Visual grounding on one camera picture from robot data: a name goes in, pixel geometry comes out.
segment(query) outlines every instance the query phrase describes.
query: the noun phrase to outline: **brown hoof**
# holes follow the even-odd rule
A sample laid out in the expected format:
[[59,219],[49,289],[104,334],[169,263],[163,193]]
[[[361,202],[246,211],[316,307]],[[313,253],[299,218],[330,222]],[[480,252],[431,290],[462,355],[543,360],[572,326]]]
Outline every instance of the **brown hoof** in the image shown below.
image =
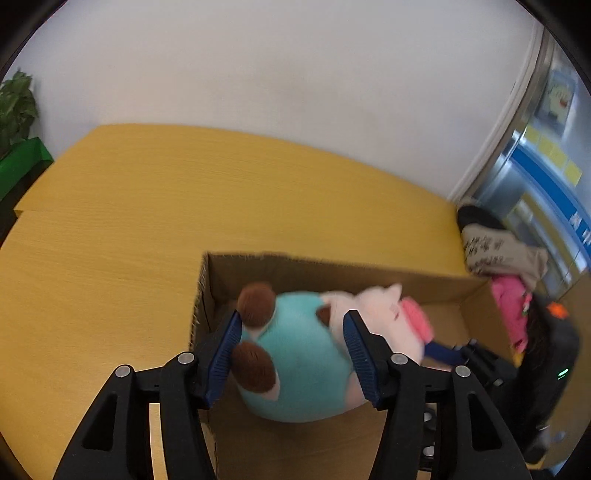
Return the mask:
[[271,356],[252,342],[239,343],[232,351],[232,373],[244,390],[266,393],[275,385]]
[[330,324],[330,305],[322,305],[322,307],[319,307],[316,310],[316,316],[325,326],[328,327]]
[[264,327],[275,312],[275,292],[266,282],[249,283],[242,289],[236,310],[242,323],[251,328]]

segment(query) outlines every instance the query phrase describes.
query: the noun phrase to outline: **potted plant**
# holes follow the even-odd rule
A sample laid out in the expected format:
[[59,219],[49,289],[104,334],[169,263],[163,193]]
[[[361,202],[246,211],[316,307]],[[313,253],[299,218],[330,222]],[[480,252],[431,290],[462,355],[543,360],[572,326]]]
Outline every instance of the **potted plant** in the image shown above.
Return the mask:
[[53,162],[39,138],[29,138],[38,117],[30,75],[20,70],[0,86],[0,244],[16,217],[12,209]]

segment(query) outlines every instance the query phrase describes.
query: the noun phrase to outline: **yellow sticky note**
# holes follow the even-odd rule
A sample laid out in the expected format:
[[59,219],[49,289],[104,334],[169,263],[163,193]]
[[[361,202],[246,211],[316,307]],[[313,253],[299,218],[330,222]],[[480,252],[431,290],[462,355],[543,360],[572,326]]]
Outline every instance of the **yellow sticky note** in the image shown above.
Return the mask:
[[527,141],[532,142],[534,145],[537,145],[540,141],[540,131],[537,128],[528,125],[525,129],[525,133],[523,135]]
[[548,158],[552,161],[554,165],[558,167],[559,170],[562,170],[566,163],[568,162],[569,158],[566,153],[564,153],[558,146],[552,149]]
[[546,157],[549,157],[552,150],[554,150],[554,147],[556,147],[555,143],[552,142],[552,140],[550,140],[548,137],[544,135],[540,137],[540,143],[538,144],[538,151],[540,153],[546,155]]
[[572,160],[569,160],[569,162],[566,164],[566,167],[564,168],[564,176],[568,179],[568,181],[577,186],[577,183],[579,183],[582,175],[583,172],[580,168],[578,168],[577,164]]

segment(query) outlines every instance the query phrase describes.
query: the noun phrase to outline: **tan fabric with writing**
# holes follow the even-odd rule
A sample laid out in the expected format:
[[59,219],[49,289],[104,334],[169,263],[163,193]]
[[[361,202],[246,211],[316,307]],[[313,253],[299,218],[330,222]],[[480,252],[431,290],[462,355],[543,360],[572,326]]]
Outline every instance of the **tan fabric with writing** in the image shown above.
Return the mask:
[[529,247],[506,230],[476,223],[462,230],[466,266],[477,275],[519,275],[533,290],[548,269],[545,248]]

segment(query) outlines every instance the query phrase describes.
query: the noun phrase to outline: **blue sign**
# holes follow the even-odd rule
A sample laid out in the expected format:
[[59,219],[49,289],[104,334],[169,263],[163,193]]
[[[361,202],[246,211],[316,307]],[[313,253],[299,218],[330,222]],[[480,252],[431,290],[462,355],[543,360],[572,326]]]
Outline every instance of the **blue sign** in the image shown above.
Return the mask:
[[517,146],[511,159],[550,200],[567,232],[581,246],[587,263],[591,264],[591,218],[583,205],[542,160],[523,146]]

